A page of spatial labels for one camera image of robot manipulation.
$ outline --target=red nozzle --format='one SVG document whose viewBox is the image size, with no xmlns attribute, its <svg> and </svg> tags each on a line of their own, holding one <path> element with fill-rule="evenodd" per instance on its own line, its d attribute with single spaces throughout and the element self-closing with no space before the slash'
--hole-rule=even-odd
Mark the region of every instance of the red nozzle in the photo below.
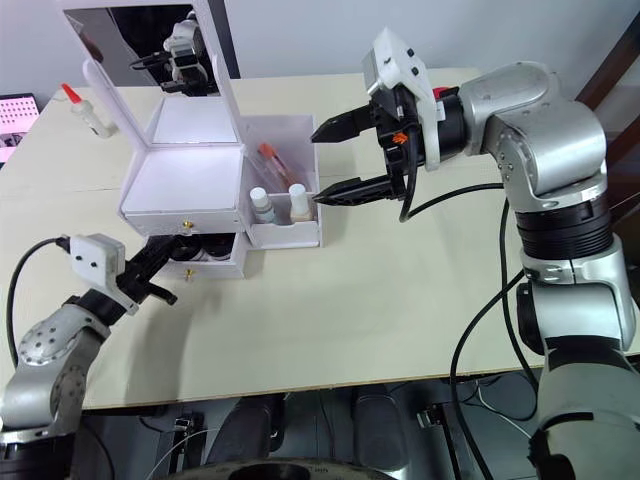
<svg viewBox="0 0 640 480">
<path fill-rule="evenodd" d="M 62 89 L 69 97 L 69 100 L 71 100 L 71 103 L 80 103 L 82 101 L 82 98 L 80 98 L 80 95 L 74 92 L 73 89 L 66 83 L 62 84 Z"/>
</svg>

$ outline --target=floor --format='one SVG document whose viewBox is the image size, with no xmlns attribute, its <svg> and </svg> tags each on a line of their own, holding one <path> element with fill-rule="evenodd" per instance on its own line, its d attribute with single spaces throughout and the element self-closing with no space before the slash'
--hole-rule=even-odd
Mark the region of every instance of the floor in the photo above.
<svg viewBox="0 0 640 480">
<path fill-rule="evenodd" d="M 518 373 L 502 375 L 491 383 L 492 377 L 480 381 L 483 399 L 494 408 L 512 416 L 525 416 L 534 405 L 531 388 Z M 410 455 L 410 479 L 455 478 L 448 450 L 439 427 L 420 428 L 416 414 L 429 404 L 448 402 L 449 386 L 443 380 L 427 380 L 388 384 L 399 407 L 407 448 Z M 459 386 L 465 399 L 476 388 L 471 380 Z M 353 460 L 353 429 L 350 414 L 351 389 L 291 393 L 286 399 L 286 434 L 282 447 L 273 454 L 278 457 L 329 457 L 327 422 L 322 414 L 322 401 L 335 436 L 335 456 L 341 461 Z M 145 417 L 147 424 L 161 431 L 173 428 L 175 418 L 184 412 L 202 412 L 205 427 L 220 427 L 236 400 L 217 400 L 170 405 L 161 408 L 155 417 Z M 494 413 L 465 406 L 464 414 L 476 437 L 486 462 L 496 479 L 536 478 L 527 460 L 527 438 Z M 83 423 L 104 442 L 115 465 L 115 478 L 145 479 L 157 461 L 170 447 L 171 433 L 159 433 L 144 427 L 137 415 L 88 415 Z M 532 433 L 534 423 L 519 422 Z M 207 433 L 204 455 L 215 438 L 215 431 Z M 95 438 L 81 429 L 76 442 L 75 470 L 80 479 L 109 479 L 104 453 Z"/>
</svg>

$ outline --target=orange cap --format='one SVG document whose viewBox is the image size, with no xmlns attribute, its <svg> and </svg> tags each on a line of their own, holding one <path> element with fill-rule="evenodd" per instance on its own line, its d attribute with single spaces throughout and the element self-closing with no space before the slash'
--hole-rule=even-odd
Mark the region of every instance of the orange cap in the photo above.
<svg viewBox="0 0 640 480">
<path fill-rule="evenodd" d="M 82 98 L 80 98 L 80 95 L 74 92 L 73 89 L 66 83 L 62 84 L 62 89 L 69 97 L 69 100 L 71 100 L 71 103 L 80 103 L 82 101 Z"/>
<path fill-rule="evenodd" d="M 260 146 L 258 147 L 258 151 L 264 155 L 267 158 L 271 158 L 271 157 L 277 157 L 278 154 L 276 153 L 275 148 L 273 148 L 271 145 L 269 145 L 268 143 L 262 143 L 260 144 Z"/>
</svg>

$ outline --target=white table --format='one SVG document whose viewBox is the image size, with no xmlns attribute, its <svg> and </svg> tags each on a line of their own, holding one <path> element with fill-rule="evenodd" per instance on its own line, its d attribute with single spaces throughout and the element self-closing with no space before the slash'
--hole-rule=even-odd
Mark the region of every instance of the white table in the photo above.
<svg viewBox="0 0 640 480">
<path fill-rule="evenodd" d="M 473 69 L 430 72 L 434 86 L 475 75 Z M 318 123 L 367 102 L 361 75 L 239 80 L 234 90 L 244 114 L 313 113 Z M 80 93 L 93 100 L 89 90 Z M 3 290 L 22 253 L 46 237 L 102 232 L 125 243 L 129 256 L 142 246 L 116 215 L 131 155 L 126 139 L 95 137 L 60 98 L 0 171 Z M 134 108 L 148 107 L 144 96 L 132 101 Z M 320 145 L 319 161 L 322 186 L 384 171 L 373 131 Z M 456 157 L 438 171 L 420 172 L 414 205 L 497 180 L 490 157 Z M 406 224 L 398 223 L 398 202 L 327 207 L 324 248 L 250 252 L 245 280 L 161 280 L 178 303 L 148 299 L 136 316 L 116 324 L 91 367 L 85 408 L 447 375 L 463 329 L 499 289 L 503 199 L 501 191 L 468 194 Z M 519 245 L 510 222 L 512 273 L 520 268 Z M 85 290 L 61 251 L 47 247 L 35 255 L 18 286 L 17 337 Z M 4 328 L 0 342 L 5 385 L 13 368 Z M 532 364 L 541 363 L 524 350 Z M 637 339 L 632 350 L 640 351 Z M 519 364 L 495 308 L 471 336 L 459 370 L 514 368 Z"/>
</svg>

